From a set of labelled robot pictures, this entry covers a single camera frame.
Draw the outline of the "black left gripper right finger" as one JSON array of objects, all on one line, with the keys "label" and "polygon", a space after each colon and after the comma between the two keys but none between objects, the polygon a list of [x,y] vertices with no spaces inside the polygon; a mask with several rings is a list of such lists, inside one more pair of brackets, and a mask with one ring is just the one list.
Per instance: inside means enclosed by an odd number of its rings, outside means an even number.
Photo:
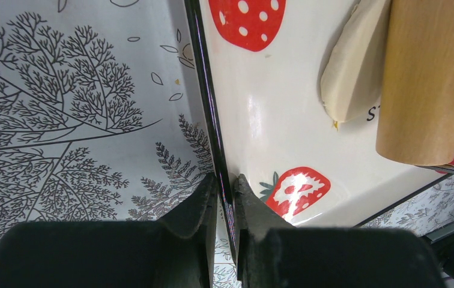
[{"label": "black left gripper right finger", "polygon": [[443,287],[431,248],[402,229],[298,228],[233,184],[243,287]]}]

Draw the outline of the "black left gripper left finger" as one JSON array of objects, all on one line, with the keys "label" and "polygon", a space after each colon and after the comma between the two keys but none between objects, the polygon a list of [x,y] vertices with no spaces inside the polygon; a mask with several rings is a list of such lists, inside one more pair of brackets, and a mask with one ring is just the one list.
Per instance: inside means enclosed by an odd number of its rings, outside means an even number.
[{"label": "black left gripper left finger", "polygon": [[31,222],[0,241],[0,287],[211,287],[217,179],[156,221]]}]

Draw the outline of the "small dough ball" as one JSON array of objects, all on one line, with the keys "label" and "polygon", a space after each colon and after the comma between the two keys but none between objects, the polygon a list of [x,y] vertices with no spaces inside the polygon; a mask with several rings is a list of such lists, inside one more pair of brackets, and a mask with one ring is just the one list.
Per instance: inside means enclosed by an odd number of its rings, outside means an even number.
[{"label": "small dough ball", "polygon": [[331,51],[320,92],[334,122],[353,120],[380,98],[390,8],[390,1],[360,1]]}]

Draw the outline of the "strawberry pattern rectangular tray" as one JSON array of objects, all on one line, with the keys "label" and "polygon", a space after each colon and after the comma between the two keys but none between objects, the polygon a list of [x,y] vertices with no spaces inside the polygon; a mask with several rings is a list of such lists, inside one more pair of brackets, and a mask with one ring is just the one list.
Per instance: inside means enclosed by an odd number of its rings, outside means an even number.
[{"label": "strawberry pattern rectangular tray", "polygon": [[351,121],[334,122],[325,111],[321,76],[359,2],[185,3],[234,259],[239,175],[297,227],[442,225],[427,204],[403,208],[395,220],[385,214],[454,173],[377,153],[382,89]]}]

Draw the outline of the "wooden dough roller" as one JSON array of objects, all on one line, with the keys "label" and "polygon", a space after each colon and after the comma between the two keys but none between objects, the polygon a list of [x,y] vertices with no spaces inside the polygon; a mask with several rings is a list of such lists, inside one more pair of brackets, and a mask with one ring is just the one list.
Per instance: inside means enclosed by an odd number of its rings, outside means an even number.
[{"label": "wooden dough roller", "polygon": [[454,173],[454,1],[393,1],[375,148]]}]

